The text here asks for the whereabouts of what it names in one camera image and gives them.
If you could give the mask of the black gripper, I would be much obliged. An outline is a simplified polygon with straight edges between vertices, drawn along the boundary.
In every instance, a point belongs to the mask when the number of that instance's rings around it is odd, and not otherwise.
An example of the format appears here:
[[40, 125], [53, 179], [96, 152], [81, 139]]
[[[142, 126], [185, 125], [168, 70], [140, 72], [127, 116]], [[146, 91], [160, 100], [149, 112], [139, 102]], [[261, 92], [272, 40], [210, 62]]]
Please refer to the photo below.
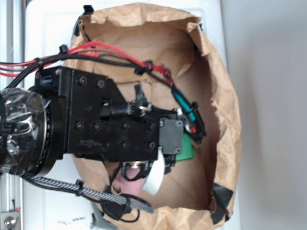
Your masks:
[[141, 85], [127, 101], [107, 76], [66, 67], [37, 73], [35, 91], [47, 100], [45, 163], [66, 153], [77, 158], [118, 162], [128, 181], [146, 178], [143, 190], [156, 195], [166, 166], [183, 152], [183, 136], [196, 143], [206, 135], [196, 103], [172, 90], [178, 109], [147, 101]]

